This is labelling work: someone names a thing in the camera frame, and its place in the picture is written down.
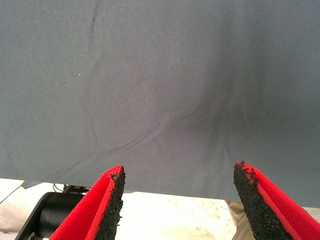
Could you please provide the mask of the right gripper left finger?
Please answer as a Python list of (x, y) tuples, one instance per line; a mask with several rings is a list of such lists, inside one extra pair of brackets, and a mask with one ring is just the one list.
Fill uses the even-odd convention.
[(114, 240), (125, 188), (122, 165), (108, 169), (50, 236), (51, 240)]

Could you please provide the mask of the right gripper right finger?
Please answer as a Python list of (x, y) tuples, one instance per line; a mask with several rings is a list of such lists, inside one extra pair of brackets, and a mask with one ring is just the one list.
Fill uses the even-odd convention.
[(233, 183), (256, 240), (320, 238), (320, 223), (258, 168), (237, 161)]

